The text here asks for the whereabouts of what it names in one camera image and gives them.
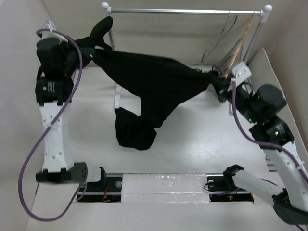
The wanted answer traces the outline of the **black trousers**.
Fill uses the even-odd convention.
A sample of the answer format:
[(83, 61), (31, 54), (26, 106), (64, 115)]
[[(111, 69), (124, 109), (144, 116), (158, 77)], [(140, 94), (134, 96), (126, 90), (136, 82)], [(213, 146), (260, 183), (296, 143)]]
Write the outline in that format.
[(76, 43), (83, 51), (84, 65), (93, 61), (116, 84), (139, 97), (140, 115), (122, 107), (115, 110), (115, 136), (122, 147), (147, 150), (156, 129), (179, 104), (206, 91), (215, 72), (201, 72), (172, 58), (115, 51), (104, 42), (112, 26), (113, 18), (108, 16)]

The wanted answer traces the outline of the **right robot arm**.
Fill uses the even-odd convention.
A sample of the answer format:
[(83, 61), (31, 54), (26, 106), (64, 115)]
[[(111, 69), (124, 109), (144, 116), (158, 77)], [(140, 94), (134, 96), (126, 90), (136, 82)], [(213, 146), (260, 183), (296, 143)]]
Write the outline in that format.
[(304, 162), (288, 148), (294, 137), (277, 113), (286, 106), (282, 92), (274, 85), (264, 84), (255, 93), (247, 93), (235, 80), (217, 80), (217, 95), (232, 104), (235, 122), (249, 141), (257, 144), (270, 158), (283, 187), (253, 176), (240, 165), (223, 172), (222, 183), (228, 190), (242, 188), (273, 207), (278, 217), (289, 225), (308, 223), (308, 172)]

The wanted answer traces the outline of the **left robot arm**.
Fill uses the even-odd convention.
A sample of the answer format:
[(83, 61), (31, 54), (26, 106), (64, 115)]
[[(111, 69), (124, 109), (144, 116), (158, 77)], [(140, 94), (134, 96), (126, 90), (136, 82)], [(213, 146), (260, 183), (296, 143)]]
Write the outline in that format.
[(48, 20), (38, 32), (37, 57), (40, 61), (36, 79), (36, 101), (44, 127), (44, 160), (36, 174), (37, 182), (90, 182), (102, 191), (107, 186), (103, 169), (75, 162), (70, 150), (69, 121), (72, 97), (81, 80), (84, 61), (92, 57), (92, 48), (80, 48), (74, 40), (57, 31)]

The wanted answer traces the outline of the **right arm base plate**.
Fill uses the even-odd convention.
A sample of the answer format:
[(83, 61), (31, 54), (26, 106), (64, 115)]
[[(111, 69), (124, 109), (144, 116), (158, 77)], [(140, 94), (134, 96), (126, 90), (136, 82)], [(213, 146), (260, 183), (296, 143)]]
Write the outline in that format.
[(210, 202), (254, 202), (253, 194), (231, 186), (223, 174), (207, 174), (203, 189), (209, 193)]

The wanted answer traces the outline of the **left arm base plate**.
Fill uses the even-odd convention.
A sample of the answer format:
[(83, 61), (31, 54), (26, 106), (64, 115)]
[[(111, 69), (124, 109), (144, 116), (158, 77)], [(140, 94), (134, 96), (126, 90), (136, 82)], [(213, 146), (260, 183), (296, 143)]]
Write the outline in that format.
[(82, 203), (119, 203), (122, 197), (123, 174), (110, 173), (104, 183), (89, 182), (77, 193), (77, 201)]

